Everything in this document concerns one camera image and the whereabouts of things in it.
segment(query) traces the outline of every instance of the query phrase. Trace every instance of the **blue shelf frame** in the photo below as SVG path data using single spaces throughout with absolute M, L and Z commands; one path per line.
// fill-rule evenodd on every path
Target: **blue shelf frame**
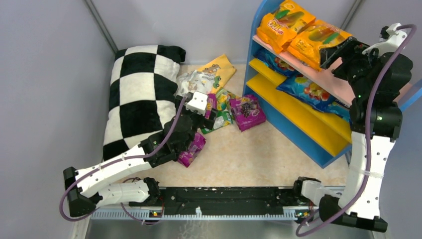
M 274 11 L 283 0 L 263 0 L 258 7 L 251 28 L 251 35 L 249 38 L 249 50 L 247 64 L 253 59 L 253 54 L 262 48 L 257 42 L 253 41 L 252 37 L 256 34 L 256 28 L 259 27 L 262 17 Z M 338 155 L 332 156 L 319 146 L 313 139 L 301 131 L 294 123 L 284 117 L 278 110 L 272 107 L 266 100 L 260 97 L 256 92 L 246 85 L 246 82 L 258 74 L 255 69 L 246 66 L 245 81 L 243 84 L 243 95 L 253 94 L 258 98 L 260 106 L 262 107 L 267 121 L 271 123 L 278 131 L 286 136 L 292 143 L 294 143 L 300 150 L 302 150 L 309 158 L 311 158 L 321 168 L 326 168 L 336 159 L 349 152 L 352 145 L 348 145 Z M 422 96 L 422 80 L 414 84 L 409 91 L 399 100 L 398 105 L 402 111 L 405 111 L 411 104 L 413 104 L 420 96 Z

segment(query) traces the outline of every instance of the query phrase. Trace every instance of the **green snack bag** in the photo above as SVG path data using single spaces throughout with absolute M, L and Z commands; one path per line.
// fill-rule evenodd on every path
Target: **green snack bag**
M 226 90 L 226 89 L 219 89 L 217 93 L 215 94 L 215 97 L 217 98 L 217 110 L 218 111 L 224 111 L 227 108 L 228 100 L 230 99 L 237 99 L 239 96 L 236 96 L 232 92 Z
M 212 127 L 212 129 L 202 128 L 201 131 L 203 134 L 207 134 L 221 127 L 224 127 L 226 125 L 232 124 L 233 123 L 232 117 L 233 116 L 228 111 L 218 111 L 217 117 L 215 118 L 214 127 Z

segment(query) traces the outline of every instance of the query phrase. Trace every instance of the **yellow snack bag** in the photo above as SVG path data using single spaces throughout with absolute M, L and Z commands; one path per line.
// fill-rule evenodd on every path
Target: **yellow snack bag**
M 212 90 L 210 93 L 215 94 L 220 88 L 222 88 L 228 80 L 236 72 L 236 68 L 230 63 L 227 56 L 222 54 L 221 56 L 210 61 L 208 64 L 201 66 L 198 71 L 214 74 L 214 83 L 212 84 Z
M 315 16 L 307 12 L 292 0 L 282 2 L 273 13 L 266 14 L 256 35 L 273 48 L 278 54 L 286 49 L 289 43 L 301 30 L 312 23 Z
M 316 20 L 293 39 L 287 51 L 312 68 L 320 71 L 319 63 L 321 56 L 319 50 L 337 46 L 351 35 L 323 20 Z

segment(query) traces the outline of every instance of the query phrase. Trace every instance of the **blue snack bag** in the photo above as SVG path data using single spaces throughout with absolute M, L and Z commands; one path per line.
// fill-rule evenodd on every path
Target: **blue snack bag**
M 338 115 L 340 118 L 347 122 L 351 122 L 350 120 L 350 108 L 343 104 L 343 102 L 339 101 L 338 99 L 335 99 L 333 103 L 329 104 L 327 107 L 328 113 L 333 113 Z
M 289 64 L 264 48 L 259 49 L 254 56 L 263 62 L 268 68 L 282 74 L 283 76 L 289 77 L 298 73 L 298 71 Z
M 333 113 L 350 122 L 348 106 L 300 73 L 287 78 L 276 89 L 312 106 L 316 111 Z
M 328 105 L 335 100 L 334 96 L 302 74 L 287 78 L 276 89 L 295 97 L 320 112 L 327 112 Z

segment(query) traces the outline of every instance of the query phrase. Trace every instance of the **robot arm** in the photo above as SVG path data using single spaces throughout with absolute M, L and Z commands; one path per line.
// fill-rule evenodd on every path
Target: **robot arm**
M 179 154 L 186 151 L 193 141 L 198 128 L 212 129 L 214 125 L 216 110 L 212 109 L 210 117 L 205 118 L 207 99 L 208 96 L 200 92 L 189 93 L 186 105 L 179 106 L 182 98 L 177 96 L 175 105 L 182 107 L 177 122 L 171 120 L 161 132 L 108 161 L 85 169 L 65 169 L 63 175 L 65 188 L 69 190 L 70 216 L 87 215 L 101 206 L 121 202 L 138 202 L 145 206 L 155 204 L 160 190 L 154 179 L 124 184 L 114 182 L 133 173 L 177 161 Z
M 399 137 L 402 123 L 402 112 L 394 99 L 411 79 L 410 70 L 413 67 L 409 58 L 392 52 L 404 48 L 410 39 L 406 40 L 407 34 L 401 30 L 403 27 L 398 23 L 384 27 L 382 42 L 373 46 L 350 37 L 336 47 L 320 51 L 321 67 L 324 69 L 339 57 L 342 58 L 342 64 L 333 70 L 333 74 L 347 80 L 356 96 L 350 107 L 352 159 L 342 196 L 333 194 L 315 179 L 299 178 L 295 182 L 296 191 L 319 206 L 319 216 L 325 223 L 378 232 L 387 229 L 387 223 L 380 218 L 379 194 L 385 164 Z M 371 145 L 369 169 L 368 135 Z M 312 229 L 300 235 L 298 231 L 301 226 L 297 230 L 298 236 L 315 231 Z

